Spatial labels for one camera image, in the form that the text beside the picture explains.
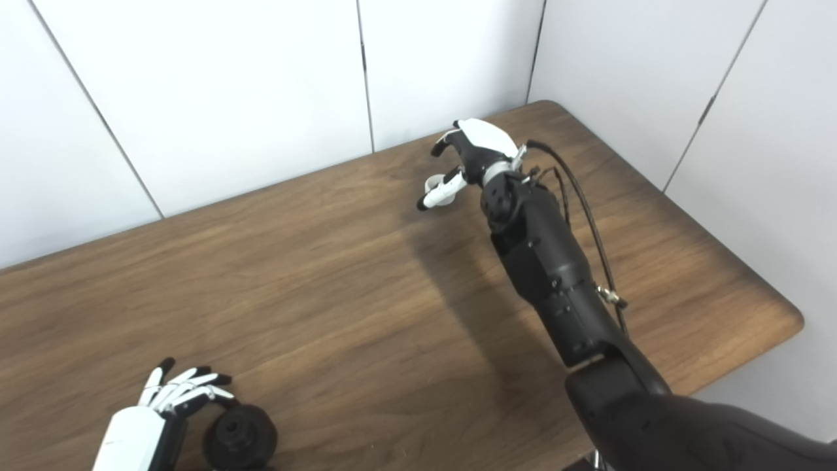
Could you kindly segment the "white and black left hand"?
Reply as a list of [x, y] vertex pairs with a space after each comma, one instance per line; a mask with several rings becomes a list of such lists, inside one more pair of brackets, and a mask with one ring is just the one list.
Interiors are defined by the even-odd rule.
[[198, 366], [167, 379], [175, 364], [175, 358], [164, 358], [150, 371], [137, 403], [112, 415], [93, 469], [173, 470], [189, 418], [209, 404], [238, 404], [226, 390], [232, 376]]

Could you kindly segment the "white and black right hand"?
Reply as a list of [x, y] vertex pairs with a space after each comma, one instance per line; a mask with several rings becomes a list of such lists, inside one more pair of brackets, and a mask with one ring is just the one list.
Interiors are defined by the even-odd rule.
[[441, 205], [466, 186], [484, 187], [500, 174], [519, 172], [526, 154], [526, 147], [515, 145], [506, 131], [477, 118], [455, 120], [453, 128], [434, 143], [430, 156], [439, 158], [448, 147], [454, 147], [460, 163], [427, 189], [417, 202], [419, 211]]

